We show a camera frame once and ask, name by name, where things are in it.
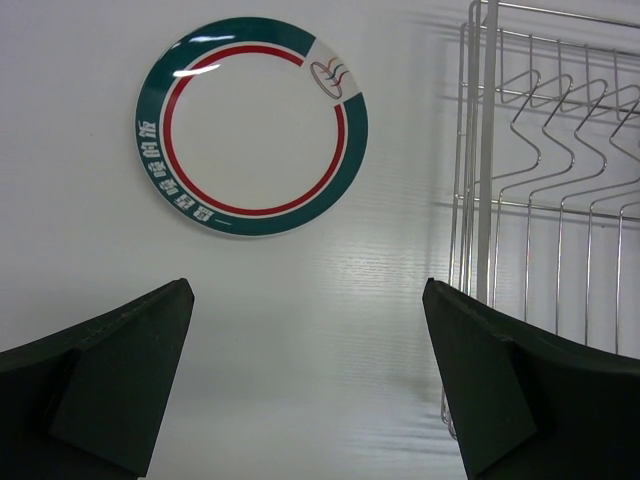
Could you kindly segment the left green red rimmed plate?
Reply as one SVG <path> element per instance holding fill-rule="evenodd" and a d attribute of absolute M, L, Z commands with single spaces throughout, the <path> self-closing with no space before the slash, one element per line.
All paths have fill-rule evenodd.
<path fill-rule="evenodd" d="M 320 38 L 236 17 L 187 34 L 154 63 L 135 140 L 154 188 L 181 215 L 228 235 L 272 236 L 347 192 L 368 112 L 351 69 Z"/>

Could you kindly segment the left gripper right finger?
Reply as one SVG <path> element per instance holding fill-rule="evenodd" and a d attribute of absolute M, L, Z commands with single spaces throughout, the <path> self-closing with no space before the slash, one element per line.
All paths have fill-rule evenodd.
<path fill-rule="evenodd" d="M 639 362 L 430 279 L 431 343 L 470 479 L 636 479 Z"/>

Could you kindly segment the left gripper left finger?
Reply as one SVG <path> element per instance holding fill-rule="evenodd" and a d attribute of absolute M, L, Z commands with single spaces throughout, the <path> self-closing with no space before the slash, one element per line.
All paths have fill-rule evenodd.
<path fill-rule="evenodd" d="M 145 477 L 194 303 L 177 279 L 2 352 L 2 478 Z"/>

